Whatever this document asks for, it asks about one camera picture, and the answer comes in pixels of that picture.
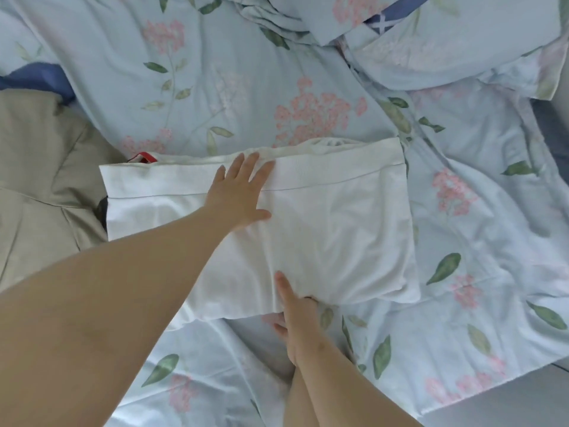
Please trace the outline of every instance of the beige garment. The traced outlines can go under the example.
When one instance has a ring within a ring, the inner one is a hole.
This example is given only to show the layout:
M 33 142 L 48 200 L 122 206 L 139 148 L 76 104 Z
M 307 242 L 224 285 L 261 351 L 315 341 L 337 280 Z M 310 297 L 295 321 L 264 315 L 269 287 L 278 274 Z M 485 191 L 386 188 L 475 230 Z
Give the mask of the beige garment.
M 98 166 L 124 161 L 58 95 L 0 92 L 0 291 L 106 241 Z

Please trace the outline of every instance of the white garment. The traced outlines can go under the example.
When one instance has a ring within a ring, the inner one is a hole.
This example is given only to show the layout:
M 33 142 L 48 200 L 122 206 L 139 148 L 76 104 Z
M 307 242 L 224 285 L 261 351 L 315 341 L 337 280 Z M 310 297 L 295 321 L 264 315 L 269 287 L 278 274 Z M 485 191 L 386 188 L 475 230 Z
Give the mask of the white garment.
M 287 274 L 299 296 L 331 305 L 378 297 L 418 299 L 413 223 L 399 140 L 347 142 L 319 139 L 257 150 L 259 165 L 277 160 L 259 198 L 259 207 L 271 210 L 273 217 L 224 239 L 171 328 L 194 319 L 282 311 L 273 285 L 277 270 Z M 153 156 L 158 161 L 152 164 L 101 166 L 109 194 L 110 240 L 200 208 L 220 163 L 230 163 L 236 155 Z

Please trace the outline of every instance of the right arm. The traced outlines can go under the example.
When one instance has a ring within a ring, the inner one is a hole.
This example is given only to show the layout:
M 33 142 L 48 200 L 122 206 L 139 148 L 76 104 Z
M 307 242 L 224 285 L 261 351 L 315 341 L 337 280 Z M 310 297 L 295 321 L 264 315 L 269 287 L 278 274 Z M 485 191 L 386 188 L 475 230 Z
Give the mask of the right arm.
M 298 298 L 277 273 L 286 328 L 274 325 L 300 369 L 320 427 L 418 427 L 418 423 L 368 381 L 327 338 L 317 320 L 316 302 Z

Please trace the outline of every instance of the person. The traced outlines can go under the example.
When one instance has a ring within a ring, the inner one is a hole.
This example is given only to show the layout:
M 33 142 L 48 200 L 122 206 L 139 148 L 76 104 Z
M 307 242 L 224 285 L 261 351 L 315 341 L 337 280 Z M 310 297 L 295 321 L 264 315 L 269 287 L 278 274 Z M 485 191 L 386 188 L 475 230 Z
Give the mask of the person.
M 258 153 L 217 171 L 191 215 L 67 258 L 0 295 L 0 417 L 10 427 L 101 427 L 231 231 L 271 217 L 257 209 L 274 162 Z M 316 302 L 276 275 L 296 366 L 285 426 L 419 425 L 324 336 Z

